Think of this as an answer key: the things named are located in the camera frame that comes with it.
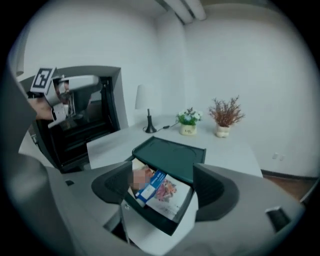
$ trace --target magazine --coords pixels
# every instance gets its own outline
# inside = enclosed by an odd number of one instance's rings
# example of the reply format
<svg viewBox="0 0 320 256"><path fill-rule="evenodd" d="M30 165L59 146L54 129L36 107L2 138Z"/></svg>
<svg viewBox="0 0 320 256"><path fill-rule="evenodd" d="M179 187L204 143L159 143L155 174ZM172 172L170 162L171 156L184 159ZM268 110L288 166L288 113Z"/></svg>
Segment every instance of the magazine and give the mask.
<svg viewBox="0 0 320 256"><path fill-rule="evenodd" d="M192 196L189 185L157 170L150 184L135 194L140 205L146 204L169 220L179 223Z"/></svg>

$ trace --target potted plant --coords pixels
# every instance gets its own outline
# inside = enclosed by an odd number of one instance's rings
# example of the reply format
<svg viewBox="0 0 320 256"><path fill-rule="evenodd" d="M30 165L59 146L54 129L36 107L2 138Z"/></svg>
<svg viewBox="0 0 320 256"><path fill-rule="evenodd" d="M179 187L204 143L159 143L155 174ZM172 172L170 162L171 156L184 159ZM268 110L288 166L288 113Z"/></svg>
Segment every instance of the potted plant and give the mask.
<svg viewBox="0 0 320 256"><path fill-rule="evenodd" d="M201 120L203 113L196 111L193 107L179 112L176 115L176 120L181 124L180 134L195 135L197 134L196 124Z"/></svg>
<svg viewBox="0 0 320 256"><path fill-rule="evenodd" d="M245 117L245 114L241 113L240 105L237 104L238 99L239 96L231 98L229 102L213 99L214 106L209 107L209 115L216 122L215 135L217 137L228 137L230 127Z"/></svg>

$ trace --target gray machine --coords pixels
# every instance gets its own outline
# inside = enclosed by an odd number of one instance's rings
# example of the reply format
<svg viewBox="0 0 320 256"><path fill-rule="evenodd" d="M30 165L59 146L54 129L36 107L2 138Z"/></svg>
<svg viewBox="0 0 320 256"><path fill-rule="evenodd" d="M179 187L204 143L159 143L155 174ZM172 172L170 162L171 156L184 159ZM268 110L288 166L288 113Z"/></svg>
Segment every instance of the gray machine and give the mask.
<svg viewBox="0 0 320 256"><path fill-rule="evenodd" d="M37 74L40 77L35 77L31 88L35 94L42 94L52 106L55 118L51 127L85 109L90 100L88 92L99 90L99 81L95 76L68 78L55 72L55 68L47 72L40 70ZM46 168L38 160L18 153L36 113L19 88L9 65L1 82L0 153L3 181L13 207L30 231L49 248L63 255L148 255L98 223L83 208L80 199L71 193L71 187L57 169ZM123 173L128 174L128 168L132 167L122 162L91 170L91 173L98 177L104 172L121 168L125 170ZM214 166L197 165L197 169L200 175L194 179L197 183L194 189L199 198L199 210L194 229L168 255L265 255L285 238L304 211L293 198L267 180ZM119 182L117 177L126 180L116 175L112 177L115 183ZM221 183L226 184L222 190L220 185L219 195L228 198L232 193L237 193L226 214L211 214L217 207L221 208L223 202L215 189L203 190L203 182L210 186L210 179L220 179ZM228 184L233 185L232 191L228 189ZM129 185L125 183L120 187L118 190L108 188L107 193L112 197L107 199L109 202L118 204L123 200ZM289 224L280 230L273 228L273 222L266 214L270 207L279 206L290 218ZM238 240L241 240L241 246L233 248Z"/></svg>

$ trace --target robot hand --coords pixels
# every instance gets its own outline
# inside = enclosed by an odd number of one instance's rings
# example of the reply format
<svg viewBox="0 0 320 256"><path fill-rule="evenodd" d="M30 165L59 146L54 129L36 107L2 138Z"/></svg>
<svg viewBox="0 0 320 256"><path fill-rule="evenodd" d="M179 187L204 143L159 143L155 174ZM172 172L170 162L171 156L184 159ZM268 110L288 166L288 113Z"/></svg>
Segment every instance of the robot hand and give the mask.
<svg viewBox="0 0 320 256"><path fill-rule="evenodd" d="M101 89L98 76L65 77L56 68L40 68L30 89L37 98L29 99L29 103L37 119L53 120L48 124L51 128L85 110L91 94Z"/></svg>

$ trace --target flower pot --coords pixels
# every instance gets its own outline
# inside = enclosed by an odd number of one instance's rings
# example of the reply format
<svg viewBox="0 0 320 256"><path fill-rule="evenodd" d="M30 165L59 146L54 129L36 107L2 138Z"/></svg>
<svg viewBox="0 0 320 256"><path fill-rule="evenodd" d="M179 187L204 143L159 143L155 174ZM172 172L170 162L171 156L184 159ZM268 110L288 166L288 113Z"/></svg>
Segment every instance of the flower pot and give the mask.
<svg viewBox="0 0 320 256"><path fill-rule="evenodd" d="M219 138L226 138L229 136L230 127L221 127L220 125L216 125L215 135Z"/></svg>
<svg viewBox="0 0 320 256"><path fill-rule="evenodd" d="M185 125L181 124L180 134L192 136L197 134L197 127L195 125Z"/></svg>

